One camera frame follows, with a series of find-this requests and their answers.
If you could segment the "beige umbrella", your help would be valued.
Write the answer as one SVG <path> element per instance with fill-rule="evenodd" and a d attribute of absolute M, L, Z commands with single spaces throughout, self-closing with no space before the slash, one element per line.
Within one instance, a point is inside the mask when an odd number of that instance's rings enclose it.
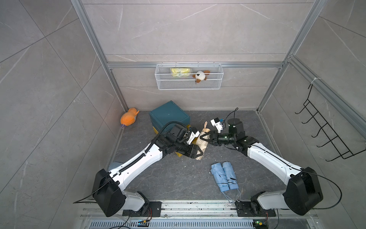
<path fill-rule="evenodd" d="M 201 160 L 203 158 L 204 152 L 205 152 L 205 150 L 207 148 L 207 145 L 208 145 L 207 141 L 204 141 L 204 140 L 201 139 L 201 136 L 203 136 L 204 134 L 207 134 L 210 131 L 210 129 L 207 128 L 207 124 L 208 124 L 208 122 L 205 121 L 204 128 L 202 129 L 202 131 L 201 131 L 201 133 L 200 133 L 200 135 L 197 138 L 196 143 L 195 143 L 197 146 L 199 146 L 200 150 L 202 151 L 202 152 L 200 152 L 200 151 L 197 152 L 197 154 L 200 154 L 200 156 L 198 156 L 196 158 L 196 160 Z"/>

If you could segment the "blue umbrella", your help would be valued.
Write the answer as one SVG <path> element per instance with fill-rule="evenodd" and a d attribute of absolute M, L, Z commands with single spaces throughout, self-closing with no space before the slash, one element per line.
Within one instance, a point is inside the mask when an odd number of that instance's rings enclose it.
<path fill-rule="evenodd" d="M 221 192 L 230 190 L 226 173 L 224 172 L 224 169 L 220 163 L 211 165 L 211 174 L 213 175 L 214 180 Z"/>
<path fill-rule="evenodd" d="M 227 183 L 229 185 L 230 190 L 239 189 L 238 182 L 236 179 L 236 175 L 234 172 L 234 168 L 230 162 L 224 162 L 222 164 L 223 170 L 226 174 Z"/>

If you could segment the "teal drawer cabinet yellow base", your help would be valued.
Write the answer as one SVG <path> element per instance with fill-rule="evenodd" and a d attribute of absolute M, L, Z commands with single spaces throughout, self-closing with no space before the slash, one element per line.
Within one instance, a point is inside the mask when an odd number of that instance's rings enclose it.
<path fill-rule="evenodd" d="M 150 118 L 157 136 L 151 141 L 144 152 L 147 154 L 155 147 L 162 152 L 162 156 L 178 153 L 178 144 L 186 143 L 189 134 L 198 130 L 190 126 L 190 116 L 173 101 L 152 110 Z"/>

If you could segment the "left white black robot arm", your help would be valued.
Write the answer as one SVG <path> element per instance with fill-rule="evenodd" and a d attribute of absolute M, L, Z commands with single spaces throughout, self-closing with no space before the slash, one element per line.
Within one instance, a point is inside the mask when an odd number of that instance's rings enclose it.
<path fill-rule="evenodd" d="M 189 158 L 203 155 L 193 140 L 199 137 L 200 131 L 187 127 L 183 123 L 172 121 L 138 154 L 127 162 L 106 171 L 97 172 L 91 192 L 94 202 L 98 204 L 106 217 L 111 217 L 121 210 L 133 211 L 141 216 L 151 215 L 149 200 L 141 192 L 126 191 L 126 187 L 142 172 L 155 162 L 171 153 L 179 153 Z"/>

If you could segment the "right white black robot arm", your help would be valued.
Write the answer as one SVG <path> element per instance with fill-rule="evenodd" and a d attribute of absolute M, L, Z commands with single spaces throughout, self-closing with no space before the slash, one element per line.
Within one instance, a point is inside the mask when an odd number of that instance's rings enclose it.
<path fill-rule="evenodd" d="M 285 190 L 259 192 L 253 196 L 250 204 L 254 215 L 284 209 L 303 216 L 315 209 L 324 198 L 319 182 L 321 176 L 312 168 L 302 168 L 281 158 L 245 132 L 225 134 L 210 131 L 200 139 L 213 146 L 232 145 L 234 150 L 260 163 L 285 184 Z"/>

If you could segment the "brown white plush dog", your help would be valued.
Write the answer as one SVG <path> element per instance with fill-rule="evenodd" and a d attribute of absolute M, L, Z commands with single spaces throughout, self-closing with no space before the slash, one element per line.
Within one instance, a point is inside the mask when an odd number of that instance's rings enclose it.
<path fill-rule="evenodd" d="M 209 74 L 210 74 L 209 70 L 198 71 L 197 73 L 193 74 L 193 78 L 195 79 L 195 83 L 198 84 L 201 81 L 207 80 Z"/>

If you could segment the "yellow packet in basket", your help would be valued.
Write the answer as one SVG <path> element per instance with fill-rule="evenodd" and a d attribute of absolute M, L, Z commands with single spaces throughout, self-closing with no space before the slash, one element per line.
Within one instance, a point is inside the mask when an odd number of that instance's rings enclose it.
<path fill-rule="evenodd" d="M 190 68 L 171 68 L 172 77 L 189 77 L 192 70 Z"/>

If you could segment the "orange plush toy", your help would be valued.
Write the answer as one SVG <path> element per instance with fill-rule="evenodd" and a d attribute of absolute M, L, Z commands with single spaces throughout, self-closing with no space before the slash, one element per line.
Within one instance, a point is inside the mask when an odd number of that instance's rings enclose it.
<path fill-rule="evenodd" d="M 124 113 L 120 119 L 120 123 L 123 127 L 127 127 L 135 123 L 137 115 L 140 111 L 136 108 L 130 108 L 126 113 Z"/>

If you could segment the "blue grey sponge pad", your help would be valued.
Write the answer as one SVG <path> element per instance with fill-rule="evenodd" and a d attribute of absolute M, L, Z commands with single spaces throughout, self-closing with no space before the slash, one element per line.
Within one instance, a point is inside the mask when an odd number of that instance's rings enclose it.
<path fill-rule="evenodd" d="M 110 171 L 110 170 L 115 169 L 115 168 L 117 168 L 117 167 L 119 167 L 119 166 L 121 166 L 121 165 L 122 165 L 122 163 L 120 163 L 120 162 L 112 162 L 112 163 L 109 165 L 108 170 Z"/>

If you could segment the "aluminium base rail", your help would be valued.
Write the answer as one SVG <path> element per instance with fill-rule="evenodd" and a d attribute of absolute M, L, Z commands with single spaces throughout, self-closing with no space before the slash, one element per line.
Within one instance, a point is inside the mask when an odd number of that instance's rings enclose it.
<path fill-rule="evenodd" d="M 104 216 L 97 205 L 81 206 L 75 229 L 321 229 L 314 211 L 298 216 L 289 210 L 270 210 L 264 216 L 239 212 L 226 200 L 161 200 L 154 216 L 137 217 L 119 211 Z"/>

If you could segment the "aluminium frame profile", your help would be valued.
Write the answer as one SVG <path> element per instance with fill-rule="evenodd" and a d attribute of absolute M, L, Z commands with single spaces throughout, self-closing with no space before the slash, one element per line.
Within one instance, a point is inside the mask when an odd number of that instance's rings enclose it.
<path fill-rule="evenodd" d="M 101 61 L 102 67 L 107 71 L 107 75 L 115 88 L 118 98 L 123 106 L 126 105 L 122 93 L 116 87 L 116 80 L 112 77 L 111 69 L 114 68 L 155 68 L 159 62 L 108 62 L 105 54 L 102 51 L 101 45 L 87 16 L 84 5 L 81 1 L 71 2 L 82 26 L 84 27 L 91 44 L 96 51 L 97 57 Z M 316 75 L 309 67 L 307 67 L 295 53 L 300 48 L 300 44 L 304 41 L 305 36 L 310 31 L 310 27 L 315 22 L 315 17 L 320 14 L 320 11 L 325 6 L 326 1 L 315 1 L 313 7 L 307 16 L 304 25 L 302 26 L 299 35 L 295 38 L 294 43 L 290 47 L 289 53 L 285 56 L 283 61 L 218 61 L 217 64 L 226 68 L 276 68 L 277 73 L 270 84 L 268 91 L 259 104 L 259 110 L 262 110 L 278 85 L 280 78 L 283 76 L 286 68 L 292 65 L 296 68 L 309 82 L 314 86 L 318 92 L 326 98 L 330 104 L 337 109 L 337 111 L 356 129 L 362 136 L 366 135 L 366 121 L 362 115 L 359 114 L 348 102 L 345 101 L 334 89 L 329 86 L 323 78 Z"/>

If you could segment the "black wall hook rack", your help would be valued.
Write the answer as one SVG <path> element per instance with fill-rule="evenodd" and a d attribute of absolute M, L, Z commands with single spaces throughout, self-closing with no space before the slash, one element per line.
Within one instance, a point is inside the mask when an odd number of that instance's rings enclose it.
<path fill-rule="evenodd" d="M 309 122 L 314 122 L 318 126 L 318 131 L 316 134 L 311 135 L 312 138 L 317 138 L 320 134 L 326 137 L 326 140 L 323 144 L 316 145 L 317 148 L 324 148 L 327 145 L 331 145 L 334 148 L 336 156 L 334 156 L 331 159 L 326 159 L 326 162 L 332 162 L 339 158 L 345 160 L 365 152 L 366 149 L 353 152 L 348 147 L 348 145 L 343 141 L 343 139 L 336 132 L 333 126 L 325 119 L 325 117 L 321 114 L 321 112 L 311 102 L 310 95 L 313 89 L 313 85 L 310 84 L 307 89 L 308 89 L 308 95 L 306 100 L 302 104 L 302 109 L 298 112 L 295 112 L 295 114 L 297 115 L 301 115 L 302 113 L 309 114 L 310 118 L 307 121 L 302 121 L 301 123 L 305 125 L 308 124 Z"/>

